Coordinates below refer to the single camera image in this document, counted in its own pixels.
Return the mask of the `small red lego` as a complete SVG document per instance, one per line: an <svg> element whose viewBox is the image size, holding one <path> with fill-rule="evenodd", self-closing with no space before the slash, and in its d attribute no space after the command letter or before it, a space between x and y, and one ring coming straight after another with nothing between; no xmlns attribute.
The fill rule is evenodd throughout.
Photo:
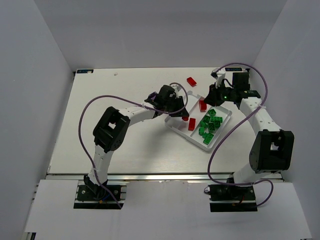
<svg viewBox="0 0 320 240"><path fill-rule="evenodd" d="M182 120L186 122L189 120L189 118L187 116L184 116L184 117L182 117Z"/></svg>

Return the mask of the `red and green lego stack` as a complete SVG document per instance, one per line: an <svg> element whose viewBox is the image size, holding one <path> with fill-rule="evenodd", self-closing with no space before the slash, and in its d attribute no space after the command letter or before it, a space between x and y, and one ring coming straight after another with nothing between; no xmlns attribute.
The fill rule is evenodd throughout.
<svg viewBox="0 0 320 240"><path fill-rule="evenodd" d="M191 117L188 123L188 130L192 132L195 130L195 128L196 128L196 119Z"/></svg>

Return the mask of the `green 2x4 lego plate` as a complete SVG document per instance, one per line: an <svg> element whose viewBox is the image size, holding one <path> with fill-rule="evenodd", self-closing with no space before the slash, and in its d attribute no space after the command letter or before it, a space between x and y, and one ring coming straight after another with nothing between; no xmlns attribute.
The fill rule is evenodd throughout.
<svg viewBox="0 0 320 240"><path fill-rule="evenodd" d="M220 116L212 116L212 117L210 118L210 121L211 121L211 122L223 123L223 118L220 117Z"/></svg>

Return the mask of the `green 2x2 lego brick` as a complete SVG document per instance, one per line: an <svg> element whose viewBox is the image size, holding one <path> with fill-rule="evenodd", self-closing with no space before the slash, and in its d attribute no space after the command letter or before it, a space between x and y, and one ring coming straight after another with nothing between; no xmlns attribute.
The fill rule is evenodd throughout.
<svg viewBox="0 0 320 240"><path fill-rule="evenodd" d="M207 129L210 133L213 133L216 129L215 129L215 124L213 122L209 122L207 125Z"/></svg>

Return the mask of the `small green lego brick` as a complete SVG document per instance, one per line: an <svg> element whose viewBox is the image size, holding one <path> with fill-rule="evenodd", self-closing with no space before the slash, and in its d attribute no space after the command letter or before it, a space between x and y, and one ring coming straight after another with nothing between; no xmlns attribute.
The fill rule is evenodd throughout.
<svg viewBox="0 0 320 240"><path fill-rule="evenodd" d="M205 138L204 140L203 140L203 143L205 144L205 145L208 145L210 142L211 142L211 138Z"/></svg>

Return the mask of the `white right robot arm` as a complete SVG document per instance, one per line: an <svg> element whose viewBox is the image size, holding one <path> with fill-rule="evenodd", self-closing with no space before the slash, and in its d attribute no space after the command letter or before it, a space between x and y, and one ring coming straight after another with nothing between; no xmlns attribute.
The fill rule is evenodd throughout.
<svg viewBox="0 0 320 240"><path fill-rule="evenodd" d="M216 82L209 86L204 102L218 107L224 102L234 103L245 115L255 133L248 163L231 175L238 186L253 184L270 173L286 171L291 165L295 136L275 123L264 107L256 90L252 90L248 72L234 72L227 87L224 73L212 72Z"/></svg>

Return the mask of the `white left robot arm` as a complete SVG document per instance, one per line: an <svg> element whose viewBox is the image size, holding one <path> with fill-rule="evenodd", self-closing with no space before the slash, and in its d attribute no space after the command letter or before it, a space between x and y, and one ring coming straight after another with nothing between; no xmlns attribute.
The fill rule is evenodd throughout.
<svg viewBox="0 0 320 240"><path fill-rule="evenodd" d="M107 189L108 169L113 153L122 145L130 126L161 115L173 118L189 116L188 96L181 96L180 90L184 87L173 82L163 85L159 92L149 94L143 103L133 102L131 107L124 109L110 106L105 110L92 132L94 155L88 157L91 170L84 177L84 184L95 199L101 200L105 194L113 195Z"/></svg>

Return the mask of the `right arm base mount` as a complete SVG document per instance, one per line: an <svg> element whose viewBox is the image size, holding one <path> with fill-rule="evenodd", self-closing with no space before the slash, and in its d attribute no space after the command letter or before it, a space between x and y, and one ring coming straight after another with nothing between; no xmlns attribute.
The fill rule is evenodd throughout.
<svg viewBox="0 0 320 240"><path fill-rule="evenodd" d="M210 184L203 190L209 196L211 213L257 212L257 202L252 185L231 186Z"/></svg>

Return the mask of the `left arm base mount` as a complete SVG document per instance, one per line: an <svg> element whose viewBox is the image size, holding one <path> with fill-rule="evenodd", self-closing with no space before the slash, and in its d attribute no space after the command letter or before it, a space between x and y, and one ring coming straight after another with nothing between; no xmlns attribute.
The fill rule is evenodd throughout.
<svg viewBox="0 0 320 240"><path fill-rule="evenodd" d="M106 187L122 207L126 199L127 186L112 184ZM94 194L84 183L77 187L73 208L81 210L120 210L108 191L102 189L98 194Z"/></svg>

